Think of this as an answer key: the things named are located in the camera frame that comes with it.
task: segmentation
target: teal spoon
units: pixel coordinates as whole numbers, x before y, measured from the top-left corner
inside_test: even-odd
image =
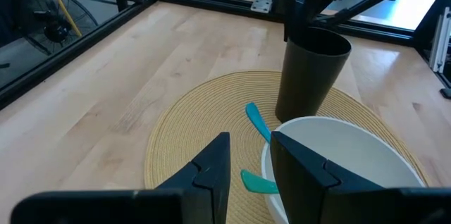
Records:
[[[248,170],[241,170],[241,181],[250,192],[260,194],[278,194],[277,184],[254,175]]]
[[[266,126],[265,121],[260,115],[259,109],[254,103],[248,103],[246,105],[246,114],[255,128],[260,132],[261,136],[266,140],[266,142],[271,142],[271,131],[268,126]]]

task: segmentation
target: metal plate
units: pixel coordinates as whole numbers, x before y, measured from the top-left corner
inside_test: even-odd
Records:
[[[260,13],[269,13],[273,5],[273,0],[254,0],[251,10]]]

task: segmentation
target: light wood surface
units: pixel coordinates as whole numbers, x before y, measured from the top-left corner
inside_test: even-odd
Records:
[[[451,185],[451,102],[439,80],[413,49],[348,39],[335,86],[380,115],[434,185]],[[143,188],[165,108],[212,77],[280,70],[284,49],[281,24],[157,2],[0,111],[0,223],[35,192]]]

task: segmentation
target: black cup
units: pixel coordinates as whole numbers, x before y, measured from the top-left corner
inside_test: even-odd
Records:
[[[315,116],[350,52],[351,44],[329,30],[307,27],[290,35],[276,104],[277,118],[284,123]]]

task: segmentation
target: woven placemat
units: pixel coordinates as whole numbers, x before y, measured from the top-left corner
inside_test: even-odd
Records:
[[[228,223],[273,223],[264,197],[246,191],[240,170],[260,172],[264,139],[248,121],[245,104],[253,101],[273,130],[280,73],[249,71],[231,73],[205,82],[181,97],[159,118],[147,149],[144,177],[154,188],[172,176],[222,131],[230,132],[231,181]],[[332,88],[318,116],[339,118],[379,136],[404,156],[427,184],[425,172],[387,125],[369,108]]]

